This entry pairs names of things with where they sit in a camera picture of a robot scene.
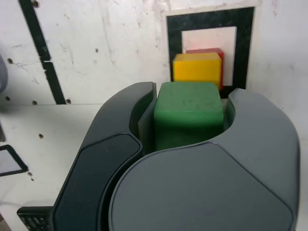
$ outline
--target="white wall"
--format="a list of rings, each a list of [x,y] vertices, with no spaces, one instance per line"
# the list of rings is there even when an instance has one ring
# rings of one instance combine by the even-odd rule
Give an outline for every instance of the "white wall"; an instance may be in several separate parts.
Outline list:
[[[0,0],[0,52],[12,58],[0,95],[7,143],[26,174],[0,178],[0,212],[23,230],[16,210],[36,200],[52,205],[95,113],[134,82],[169,80],[165,14],[257,6],[247,88],[269,98],[293,121],[301,141],[301,200],[297,231],[308,227],[308,40],[305,0],[39,0],[36,9],[66,99],[53,105],[17,0]],[[37,106],[22,106],[36,100]]]

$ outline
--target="white table surface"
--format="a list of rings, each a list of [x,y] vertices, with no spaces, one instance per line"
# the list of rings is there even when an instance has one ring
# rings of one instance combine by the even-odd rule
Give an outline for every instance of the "white table surface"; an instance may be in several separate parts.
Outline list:
[[[15,149],[34,180],[27,173],[0,177],[0,213],[12,231],[27,230],[16,214],[20,207],[54,204],[100,107],[94,104],[1,108],[5,144]]]

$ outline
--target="cube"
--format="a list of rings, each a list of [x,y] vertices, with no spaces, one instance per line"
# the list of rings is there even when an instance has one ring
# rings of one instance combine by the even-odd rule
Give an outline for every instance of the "cube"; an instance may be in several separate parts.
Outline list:
[[[206,82],[163,83],[154,109],[156,150],[206,141],[223,132],[218,88]]]
[[[173,61],[174,81],[212,82],[220,87],[221,58],[215,52],[177,54]]]
[[[225,57],[225,53],[220,48],[208,48],[208,49],[198,49],[198,50],[188,50],[186,54],[196,54],[196,53],[217,53],[221,58],[221,70],[220,70],[220,87],[223,88],[223,61]]]

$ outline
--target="wooden block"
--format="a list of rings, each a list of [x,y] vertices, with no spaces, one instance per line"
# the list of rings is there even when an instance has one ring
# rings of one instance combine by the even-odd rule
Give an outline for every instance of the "wooden block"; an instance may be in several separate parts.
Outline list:
[[[220,87],[221,58],[215,52],[177,54],[173,61],[174,81],[212,82]]]
[[[221,58],[221,74],[220,74],[220,89],[223,89],[223,62],[225,53],[220,48],[209,48],[209,49],[198,49],[198,50],[188,50],[186,54],[196,54],[196,53],[217,53]]]

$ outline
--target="white square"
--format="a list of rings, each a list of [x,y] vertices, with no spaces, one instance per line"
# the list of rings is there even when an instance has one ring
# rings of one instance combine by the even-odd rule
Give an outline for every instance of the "white square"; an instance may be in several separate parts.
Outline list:
[[[220,48],[224,52],[223,85],[232,85],[236,27],[182,31],[182,52]]]
[[[22,170],[7,150],[0,151],[0,174]]]

